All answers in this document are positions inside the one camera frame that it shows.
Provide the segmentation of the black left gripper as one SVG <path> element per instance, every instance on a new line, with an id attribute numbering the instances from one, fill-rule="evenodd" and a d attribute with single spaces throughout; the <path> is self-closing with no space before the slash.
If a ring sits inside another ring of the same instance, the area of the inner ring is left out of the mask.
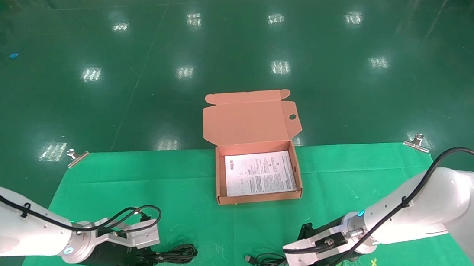
<path id="1" fill-rule="evenodd" d="M 163 257 L 152 250 L 144 251 L 113 242 L 103 242 L 94 247 L 90 256 L 80 261 L 83 266 L 153 266 Z"/>

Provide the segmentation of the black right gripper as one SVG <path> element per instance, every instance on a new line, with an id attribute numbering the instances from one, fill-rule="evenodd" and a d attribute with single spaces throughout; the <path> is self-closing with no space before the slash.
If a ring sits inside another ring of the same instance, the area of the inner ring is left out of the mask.
<path id="1" fill-rule="evenodd" d="M 302 225 L 297 237 L 298 266 L 338 266 L 355 262 L 361 256 L 358 217 L 340 217 L 327 225 L 313 228 Z"/>

